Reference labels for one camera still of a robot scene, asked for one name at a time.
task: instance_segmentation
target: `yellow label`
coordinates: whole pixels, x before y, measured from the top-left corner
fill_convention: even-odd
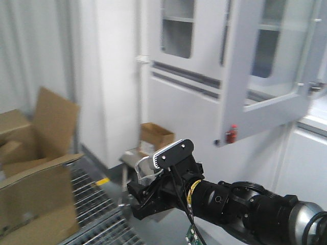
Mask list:
[[[103,184],[105,184],[105,183],[107,183],[107,182],[109,182],[109,181],[110,181],[109,178],[104,178],[104,179],[102,179],[102,180],[97,181],[97,182],[96,182],[96,185],[103,185]]]
[[[193,183],[193,185],[190,187],[189,189],[189,194],[188,194],[188,197],[187,197],[187,202],[188,204],[192,204],[192,194],[193,194],[193,191],[195,189],[195,187],[201,182],[201,180],[197,180],[196,182]]]

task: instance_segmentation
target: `green circuit board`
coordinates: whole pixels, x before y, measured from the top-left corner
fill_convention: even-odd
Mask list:
[[[188,245],[203,245],[198,235],[196,234],[193,225],[190,226],[185,239],[188,242]]]

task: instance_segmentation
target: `cabinet window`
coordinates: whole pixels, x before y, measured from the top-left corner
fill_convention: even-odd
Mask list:
[[[161,50],[170,55],[191,56],[194,0],[162,0]]]
[[[259,27],[258,42],[253,62],[252,75],[254,76],[267,78],[271,75],[281,29],[281,21],[284,15],[285,2],[286,0],[265,0],[264,13]],[[226,26],[220,57],[221,65],[224,64],[231,0],[228,1],[226,8]]]

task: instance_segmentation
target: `cardboard box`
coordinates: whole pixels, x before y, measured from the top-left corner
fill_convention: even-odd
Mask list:
[[[18,110],[0,114],[0,164],[6,177],[64,156],[78,110],[76,104],[41,88],[32,122]]]
[[[58,244],[79,230],[65,155],[0,182],[0,245]]]
[[[141,135],[139,141],[139,152],[149,156],[164,146],[173,143],[175,134],[161,126],[148,122],[141,124]]]
[[[0,114],[0,245],[57,244],[78,229],[66,155],[78,106],[41,88],[33,121]]]

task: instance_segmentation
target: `floor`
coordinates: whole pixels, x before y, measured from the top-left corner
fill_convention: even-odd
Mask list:
[[[128,194],[122,192],[121,188],[121,168],[107,170],[99,165],[94,159],[84,158],[81,162],[84,169],[90,174],[94,180],[100,180],[104,177],[110,177],[110,181],[101,185],[101,188],[116,202],[130,203]],[[131,213],[130,206],[122,207],[124,216],[129,220],[138,235],[146,242],[147,245],[186,245],[185,235],[190,227],[190,223],[186,215],[177,209],[170,210],[165,215],[160,213],[152,215],[143,220],[134,218]],[[205,231],[199,228],[207,245],[219,245]]]

